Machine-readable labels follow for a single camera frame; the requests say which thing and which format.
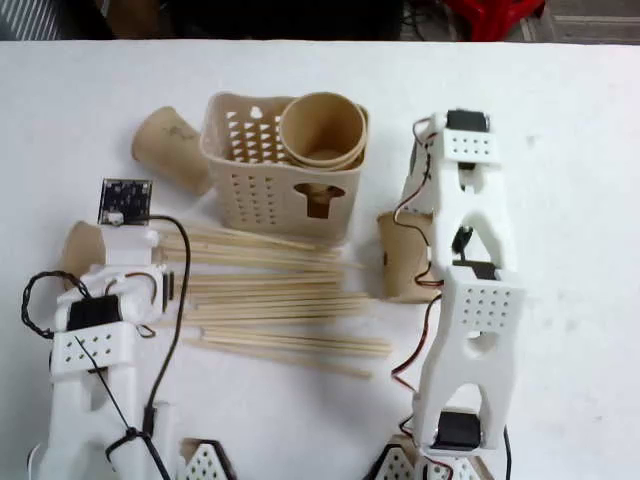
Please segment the brown wire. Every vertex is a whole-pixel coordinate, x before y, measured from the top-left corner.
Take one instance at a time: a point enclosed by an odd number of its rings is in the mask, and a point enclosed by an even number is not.
[[[427,456],[425,456],[424,458],[429,460],[434,465],[438,465],[439,467],[447,469],[449,473],[447,474],[446,480],[451,480],[453,478],[453,467],[451,465],[447,465],[446,463],[439,462],[438,460],[434,460],[433,458]]]
[[[420,337],[420,341],[418,342],[418,345],[416,346],[416,349],[409,356],[409,358],[407,358],[404,362],[402,362],[396,368],[391,370],[391,378],[393,378],[399,384],[409,388],[414,393],[416,392],[416,389],[413,386],[411,386],[407,381],[400,378],[399,375],[402,372],[404,372],[407,368],[409,368],[409,366],[415,361],[418,355],[420,355],[420,352],[422,351],[422,348],[424,347],[424,344],[427,340],[427,335],[429,334],[429,314],[431,313],[431,307],[433,307],[433,304],[436,303],[441,298],[442,298],[442,294],[438,295],[433,300],[431,300],[431,302],[429,302],[427,311],[424,314],[424,325],[422,327],[422,335]]]
[[[156,279],[154,278],[153,275],[151,275],[150,273],[147,273],[147,272],[130,272],[130,273],[125,274],[124,277],[125,278],[131,278],[131,277],[147,277],[147,278],[149,278],[153,282],[153,293],[151,294],[151,303],[153,304],[153,302],[155,302],[156,295],[158,294],[158,282],[156,282]],[[104,294],[108,295],[109,294],[109,290],[111,290],[111,287],[113,287],[116,283],[118,283],[118,280],[116,280],[115,278],[113,280],[111,280],[108,283],[107,288],[104,289]]]
[[[422,147],[424,147],[427,151],[427,168],[424,172],[424,176],[422,177],[422,182],[420,183],[420,186],[416,189],[415,192],[413,192],[411,195],[409,195],[407,198],[405,198],[403,201],[400,202],[400,204],[396,207],[396,209],[393,211],[393,223],[395,223],[396,225],[399,225],[401,227],[406,227],[406,228],[411,228],[413,230],[416,230],[420,236],[422,237],[422,240],[424,241],[425,245],[427,246],[427,248],[429,248],[430,244],[429,244],[429,239],[427,238],[427,236],[425,235],[425,233],[422,231],[421,228],[415,226],[415,225],[411,225],[409,223],[402,223],[401,221],[398,220],[398,216],[400,215],[400,211],[407,206],[409,203],[411,203],[422,191],[422,189],[425,187],[425,185],[427,184],[427,181],[429,180],[430,177],[430,173],[431,173],[431,153],[429,153],[429,148],[426,144],[426,142],[428,142],[429,140],[431,140],[433,137],[435,137],[437,135],[437,133],[432,133],[430,134],[427,139],[425,140],[425,143],[423,144],[422,142],[420,142],[420,139],[418,138],[418,134],[416,132],[416,125],[419,124],[420,122],[423,122],[425,120],[428,119],[421,119],[418,120],[417,122],[415,122],[413,124],[413,135],[416,139],[416,142],[421,145]],[[442,286],[444,284],[444,282],[442,280],[437,280],[437,281],[431,281],[431,280],[422,280],[422,278],[424,278],[425,276],[427,276],[429,274],[429,272],[431,271],[431,259],[428,259],[428,264],[427,264],[427,269],[424,272],[420,272],[418,273],[414,278],[413,281],[421,286],[421,287],[439,287]]]

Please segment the electrical wire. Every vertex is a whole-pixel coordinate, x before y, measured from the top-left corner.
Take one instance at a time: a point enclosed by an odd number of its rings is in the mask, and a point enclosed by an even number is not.
[[[33,479],[33,459],[35,458],[36,452],[38,451],[39,448],[40,448],[40,444],[37,443],[27,454],[27,479],[28,480]]]
[[[33,323],[31,321],[31,318],[29,317],[29,301],[31,300],[31,290],[33,289],[33,286],[38,280],[45,277],[59,277],[71,282],[78,289],[78,291],[84,298],[91,298],[91,294],[89,293],[89,289],[87,288],[87,286],[84,284],[82,280],[80,280],[78,277],[76,277],[72,273],[65,272],[62,270],[40,272],[34,275],[33,277],[31,277],[31,279],[29,280],[29,283],[27,283],[27,286],[24,289],[24,292],[22,293],[22,308],[21,308],[22,323],[24,323],[27,327],[29,327],[31,330],[36,332],[42,338],[51,340],[53,338],[53,330],[51,330],[50,328],[47,328],[46,330],[41,329],[35,323]]]
[[[138,335],[140,335],[140,337],[144,339],[149,339],[156,336],[156,331],[148,325],[136,325],[136,332],[138,332]]]
[[[422,189],[425,187],[425,185],[427,184],[427,181],[431,178],[431,153],[429,152],[429,146],[430,146],[430,140],[432,140],[437,133],[431,133],[427,139],[424,142],[420,141],[420,137],[418,136],[418,132],[416,131],[416,127],[421,124],[424,123],[426,121],[431,121],[430,117],[426,117],[426,118],[421,118],[420,120],[417,120],[413,123],[413,136],[415,138],[415,141],[418,145],[420,145],[422,148],[425,149],[426,153],[427,153],[427,165],[426,165],[426,169],[424,172],[424,176],[422,177],[422,182],[420,183],[420,185],[418,186],[418,188],[416,189],[415,192],[413,192],[411,195],[409,195],[407,198],[405,198],[404,200],[402,200],[400,202],[400,204],[398,204],[398,206],[395,208],[395,210],[393,211],[393,216],[392,216],[392,220],[393,223],[396,225],[399,225],[401,227],[405,227],[405,228],[410,228],[412,230],[416,230],[420,236],[422,237],[422,240],[424,241],[426,248],[427,248],[427,256],[428,256],[428,249],[430,247],[429,244],[429,239],[427,238],[426,234],[422,231],[421,228],[417,227],[416,225],[411,225],[410,223],[402,223],[400,220],[398,220],[398,217],[400,215],[400,211],[406,207],[409,203],[411,203],[422,191]],[[441,285],[444,284],[444,282],[442,280],[438,280],[438,281],[431,281],[431,280],[422,280],[424,277],[426,277],[429,272],[431,271],[431,259],[427,259],[427,268],[424,272],[420,272],[418,273],[413,281],[421,286],[421,287],[439,287]]]
[[[146,277],[153,282],[153,293],[151,294],[151,303],[155,302],[156,295],[158,294],[158,282],[156,281],[154,276],[147,272],[130,272],[125,274],[124,276],[124,278],[131,278],[131,277]],[[116,280],[115,278],[111,280],[107,284],[107,288],[104,289],[104,294],[109,295],[109,291],[111,290],[111,287],[113,287],[116,283],[118,283],[118,280]]]
[[[509,431],[507,426],[504,426],[504,450],[507,453],[507,468],[505,473],[505,480],[511,480],[511,441],[509,440]]]
[[[153,457],[156,467],[158,468],[158,471],[160,472],[160,475],[162,476],[163,480],[171,480],[171,477],[169,476],[169,473],[167,472],[167,469],[164,466],[164,463],[162,462],[162,458],[160,458],[160,454],[158,453],[158,450],[156,449],[156,447],[153,445],[153,442],[151,441],[151,436],[148,433],[141,432],[136,428],[132,427],[131,425],[129,425],[129,422],[127,422],[127,419],[124,417],[122,410],[120,410],[120,405],[118,405],[118,402],[113,396],[113,392],[111,391],[111,389],[109,388],[109,385],[107,384],[104,377],[102,376],[98,363],[95,361],[93,356],[89,353],[89,351],[85,348],[85,346],[83,345],[84,342],[80,341],[78,337],[74,337],[74,338],[76,339],[76,342],[78,342],[78,345],[80,345],[80,348],[82,349],[82,351],[85,353],[85,355],[89,358],[89,360],[93,364],[93,367],[95,368],[95,372],[98,374],[98,378],[100,379],[100,381],[102,382],[102,385],[107,391],[107,395],[109,395],[109,398],[111,399],[111,403],[113,403],[113,406],[116,408],[116,411],[118,412],[118,415],[122,419],[122,423],[124,423],[124,426],[126,429],[126,434],[124,437],[122,437],[120,440],[116,441],[109,447],[107,447],[105,453],[107,455],[107,460],[109,460],[109,463],[111,463],[111,452],[113,452],[113,450],[115,450],[116,448],[118,448],[119,446],[123,445],[126,442],[129,442],[135,438],[140,437],[143,439],[143,441],[147,445],[149,454]]]
[[[396,382],[412,390],[414,393],[416,392],[416,389],[412,387],[407,381],[400,378],[399,375],[402,372],[404,372],[415,361],[416,358],[418,358],[418,355],[420,355],[420,352],[422,351],[422,348],[424,347],[424,344],[427,340],[427,335],[429,334],[429,314],[431,313],[431,308],[433,307],[434,303],[436,303],[438,300],[441,300],[441,299],[442,299],[442,294],[438,295],[433,300],[431,300],[431,302],[429,302],[427,311],[424,314],[424,324],[422,326],[422,335],[420,336],[420,341],[418,342],[418,345],[416,346],[413,353],[404,362],[402,362],[400,365],[398,365],[393,370],[391,370],[391,377]]]
[[[137,218],[132,221],[146,221],[146,220],[164,220],[167,222],[173,223],[178,230],[180,231],[180,235],[182,236],[182,240],[184,241],[184,250],[185,250],[185,261],[184,261],[184,274],[182,276],[182,287],[180,289],[180,300],[178,303],[178,313],[176,316],[176,326],[173,333],[173,339],[171,341],[171,345],[169,346],[169,351],[162,362],[162,366],[160,367],[160,371],[156,376],[155,381],[153,382],[153,386],[151,387],[151,393],[149,394],[149,399],[147,400],[147,405],[144,408],[144,419],[142,422],[142,431],[151,434],[153,432],[153,417],[155,415],[155,408],[153,407],[153,402],[156,398],[156,393],[158,392],[158,388],[160,387],[160,383],[162,383],[162,379],[164,378],[164,374],[169,367],[169,363],[171,362],[171,358],[173,357],[173,352],[178,345],[178,340],[180,339],[180,329],[182,328],[182,315],[184,312],[184,305],[187,297],[187,288],[189,285],[189,274],[191,272],[191,244],[189,242],[189,236],[187,235],[187,231],[182,226],[182,224],[173,217],[168,215],[148,215],[146,217]]]
[[[409,421],[412,418],[413,418],[413,413],[398,424],[398,428],[400,429],[400,431],[404,433],[407,437],[409,437],[411,440],[413,440],[413,431],[407,430],[407,423],[409,423]]]
[[[453,478],[453,467],[451,465],[447,465],[446,463],[439,462],[438,460],[434,460],[433,458],[430,458],[430,457],[425,457],[425,458],[429,460],[431,463],[433,463],[434,465],[437,465],[438,467],[442,467],[447,470],[448,473],[447,473],[446,480],[451,480]]]

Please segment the beige plastic basket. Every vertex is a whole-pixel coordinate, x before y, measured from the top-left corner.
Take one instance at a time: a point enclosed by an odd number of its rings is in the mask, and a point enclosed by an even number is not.
[[[349,170],[295,166],[278,132],[291,100],[221,93],[209,101],[200,148],[211,160],[224,223],[339,242],[347,233],[366,144]]]

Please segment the red object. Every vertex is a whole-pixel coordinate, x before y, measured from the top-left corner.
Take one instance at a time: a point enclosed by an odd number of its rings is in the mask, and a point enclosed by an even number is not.
[[[497,42],[520,19],[542,15],[545,0],[445,0],[455,13],[471,22],[472,42]]]

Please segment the ventilation hole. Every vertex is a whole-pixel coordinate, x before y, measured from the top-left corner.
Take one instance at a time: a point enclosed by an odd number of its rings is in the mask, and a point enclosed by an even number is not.
[[[260,107],[257,107],[254,105],[253,107],[251,107],[251,112],[249,112],[249,116],[251,118],[255,118],[256,120],[260,119],[262,118],[262,110],[260,110]]]

